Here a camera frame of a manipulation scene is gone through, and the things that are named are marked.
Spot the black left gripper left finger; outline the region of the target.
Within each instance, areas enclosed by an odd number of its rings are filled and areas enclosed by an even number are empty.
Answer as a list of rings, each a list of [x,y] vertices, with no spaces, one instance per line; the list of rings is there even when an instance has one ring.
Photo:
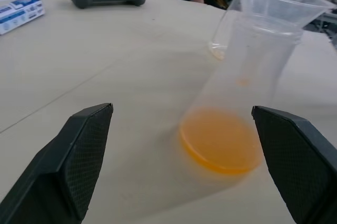
[[[73,114],[1,202],[1,223],[82,223],[100,175],[111,103]]]

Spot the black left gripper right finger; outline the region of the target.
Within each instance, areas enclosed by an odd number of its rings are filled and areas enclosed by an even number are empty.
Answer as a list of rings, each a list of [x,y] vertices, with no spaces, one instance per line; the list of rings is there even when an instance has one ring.
[[[293,220],[336,223],[336,148],[305,118],[263,106],[253,106],[251,114]]]

